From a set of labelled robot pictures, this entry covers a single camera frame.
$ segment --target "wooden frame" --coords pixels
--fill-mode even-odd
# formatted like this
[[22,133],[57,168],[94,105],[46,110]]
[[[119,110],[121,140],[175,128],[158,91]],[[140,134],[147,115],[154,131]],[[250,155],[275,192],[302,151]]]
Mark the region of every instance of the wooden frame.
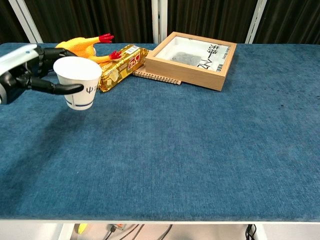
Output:
[[[182,37],[201,42],[220,44],[229,47],[229,52],[224,60],[220,72],[210,69],[204,69],[197,66],[187,65],[180,62],[166,60],[157,57],[166,45],[175,37]],[[195,36],[180,32],[172,32],[163,42],[161,42],[153,51],[150,51],[145,58],[145,69],[148,73],[161,75],[167,78],[177,79],[182,82],[202,86],[209,89],[221,91],[224,85],[232,58],[236,50],[236,43],[211,39],[207,37]]]

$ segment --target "wooden box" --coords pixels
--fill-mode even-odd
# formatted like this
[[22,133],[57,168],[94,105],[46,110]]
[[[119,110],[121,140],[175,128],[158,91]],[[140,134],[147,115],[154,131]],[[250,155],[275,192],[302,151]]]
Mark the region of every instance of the wooden box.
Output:
[[148,73],[221,91],[236,43],[171,33],[145,58]]

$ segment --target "dark curtain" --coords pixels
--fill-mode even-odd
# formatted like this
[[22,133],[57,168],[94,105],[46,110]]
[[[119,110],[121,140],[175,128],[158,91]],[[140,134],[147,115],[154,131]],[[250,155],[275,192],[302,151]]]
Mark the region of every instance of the dark curtain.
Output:
[[168,34],[244,43],[257,0],[168,0]]
[[320,44],[320,0],[268,0],[253,42]]
[[15,15],[8,0],[0,2],[0,44],[3,43],[29,43],[29,40]]
[[114,43],[153,43],[151,0],[25,0],[44,42],[114,35]]

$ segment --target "cable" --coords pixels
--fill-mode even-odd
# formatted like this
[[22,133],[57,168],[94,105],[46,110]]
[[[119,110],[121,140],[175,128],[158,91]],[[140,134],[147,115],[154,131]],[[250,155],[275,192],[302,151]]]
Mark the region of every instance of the cable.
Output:
[[116,229],[117,229],[116,226],[115,226],[115,225],[112,225],[111,228],[110,228],[110,233],[109,233],[109,235],[106,236],[106,238],[105,238],[104,240],[107,240],[108,238],[110,238],[110,235],[111,235],[112,233],[114,233]]
[[141,225],[141,227],[140,227],[139,230],[136,232],[136,234],[134,235],[134,237],[132,238],[132,240],[135,240],[135,239],[138,237],[141,229],[142,229],[144,226],[145,226],[144,224]]
[[164,240],[165,237],[168,235],[168,233],[170,232],[172,228],[172,224],[170,224],[170,226],[168,227],[168,229],[165,231],[165,233],[163,234],[163,236],[160,238],[160,240]]
[[254,236],[257,231],[257,227],[254,224],[249,224],[248,227],[245,230],[245,240],[255,240]]
[[131,234],[138,226],[139,226],[139,224],[137,224],[130,232],[128,232],[125,236],[123,236],[123,237],[120,238],[119,240],[125,239],[125,238],[126,238],[129,234]]

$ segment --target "blue table surface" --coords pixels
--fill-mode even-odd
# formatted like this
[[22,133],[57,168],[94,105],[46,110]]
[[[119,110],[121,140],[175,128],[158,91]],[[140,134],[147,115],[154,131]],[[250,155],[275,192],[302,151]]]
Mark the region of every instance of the blue table surface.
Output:
[[238,44],[221,92],[129,76],[75,111],[26,91],[0,153],[0,219],[320,222],[320,46]]

